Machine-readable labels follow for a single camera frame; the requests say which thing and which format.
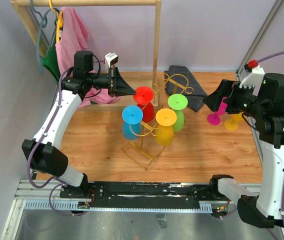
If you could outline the blue wine glass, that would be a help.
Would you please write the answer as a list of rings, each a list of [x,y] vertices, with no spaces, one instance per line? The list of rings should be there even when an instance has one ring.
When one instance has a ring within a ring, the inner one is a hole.
[[[142,110],[136,105],[129,105],[122,111],[122,135],[127,140],[136,140],[141,134],[141,124],[143,119]]]

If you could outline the pink wine glass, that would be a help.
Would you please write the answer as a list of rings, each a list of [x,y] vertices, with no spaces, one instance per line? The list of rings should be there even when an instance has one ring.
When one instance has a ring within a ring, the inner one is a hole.
[[[212,126],[217,126],[221,123],[221,116],[226,113],[226,109],[228,107],[228,104],[224,102],[224,97],[222,99],[222,102],[220,103],[220,106],[217,111],[214,111],[213,113],[209,114],[206,118],[207,122]]]

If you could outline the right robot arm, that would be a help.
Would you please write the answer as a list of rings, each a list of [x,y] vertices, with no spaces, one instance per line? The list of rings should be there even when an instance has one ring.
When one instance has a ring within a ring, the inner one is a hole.
[[[230,175],[214,175],[208,193],[214,200],[224,196],[237,206],[240,219],[257,228],[284,228],[284,74],[264,73],[257,95],[245,82],[222,80],[204,98],[215,112],[226,103],[228,114],[244,114],[255,121],[263,156],[260,193],[250,192]]]

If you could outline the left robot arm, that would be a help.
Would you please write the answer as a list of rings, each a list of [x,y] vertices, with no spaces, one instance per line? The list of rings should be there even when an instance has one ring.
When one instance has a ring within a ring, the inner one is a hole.
[[[108,53],[104,57],[107,73],[100,70],[93,72],[96,58],[93,52],[87,50],[74,54],[73,66],[60,75],[57,97],[44,124],[31,140],[25,139],[22,143],[27,160],[27,178],[34,188],[44,188],[47,183],[37,185],[32,180],[32,170],[49,174],[52,179],[70,188],[78,198],[89,193],[87,175],[72,167],[68,157],[60,151],[66,128],[91,89],[106,89],[111,97],[133,96],[136,93],[116,67],[119,60],[116,53]]]

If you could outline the red wine glass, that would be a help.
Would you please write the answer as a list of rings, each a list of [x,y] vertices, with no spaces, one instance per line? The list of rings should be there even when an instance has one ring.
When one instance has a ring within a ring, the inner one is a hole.
[[[137,103],[137,106],[142,110],[142,120],[145,123],[150,123],[155,117],[155,109],[152,104],[154,92],[150,87],[140,86],[135,90],[135,93],[133,99]]]

